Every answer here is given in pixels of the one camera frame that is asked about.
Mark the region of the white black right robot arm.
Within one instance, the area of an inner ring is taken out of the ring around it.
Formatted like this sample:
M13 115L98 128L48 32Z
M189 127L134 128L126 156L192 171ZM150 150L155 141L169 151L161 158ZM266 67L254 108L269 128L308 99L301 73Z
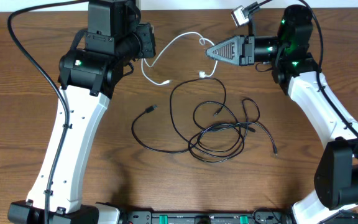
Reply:
M322 60L309 52L309 40L320 24L310 6L300 1L283 13L277 35L258 37L252 22L260 9L254 2L235 8L236 26L248 26L247 35L235 35L206 51L220 62L237 66L268 62L284 94L304 112L318 134L324 152L314 175L314 189L280 217L281 223L358 222L358 122L343 107L326 82Z

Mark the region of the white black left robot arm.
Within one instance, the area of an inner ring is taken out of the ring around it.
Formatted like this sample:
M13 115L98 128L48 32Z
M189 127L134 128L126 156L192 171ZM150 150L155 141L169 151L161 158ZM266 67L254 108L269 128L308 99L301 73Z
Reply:
M60 59L51 86L58 109L45 159L25 200L12 202L12 223L122 223L120 209L84 205L83 179L94 136L114 88L134 61L155 56L154 30L140 3L90 1L88 26Z

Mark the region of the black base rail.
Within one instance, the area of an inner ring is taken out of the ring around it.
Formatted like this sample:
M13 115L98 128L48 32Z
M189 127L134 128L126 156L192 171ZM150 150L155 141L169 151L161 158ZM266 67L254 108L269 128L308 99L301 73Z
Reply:
M258 208L243 213L189 213L155 212L151 209L129 210L117 208L110 203L96 203L99 209L99 223L117 224L296 224L290 212L269 208Z

